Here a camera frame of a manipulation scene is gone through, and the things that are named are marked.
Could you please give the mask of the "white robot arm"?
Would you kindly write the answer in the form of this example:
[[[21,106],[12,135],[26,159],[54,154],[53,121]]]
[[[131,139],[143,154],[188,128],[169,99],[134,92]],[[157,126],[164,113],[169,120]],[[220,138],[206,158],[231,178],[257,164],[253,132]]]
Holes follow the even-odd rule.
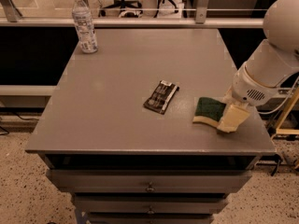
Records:
[[[249,108],[269,101],[299,71],[299,0],[277,0],[263,18],[265,39],[243,62],[222,101],[217,129],[231,133],[249,117]]]

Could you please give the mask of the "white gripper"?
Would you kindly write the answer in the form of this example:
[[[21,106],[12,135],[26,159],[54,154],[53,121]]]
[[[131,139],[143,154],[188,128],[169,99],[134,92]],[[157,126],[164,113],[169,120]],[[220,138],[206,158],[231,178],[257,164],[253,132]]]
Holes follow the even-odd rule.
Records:
[[[218,123],[217,129],[233,133],[249,117],[249,111],[231,104],[234,99],[251,106],[264,105],[277,92],[282,76],[276,69],[251,69],[247,63],[235,73],[232,86],[223,95],[221,101],[227,105]]]

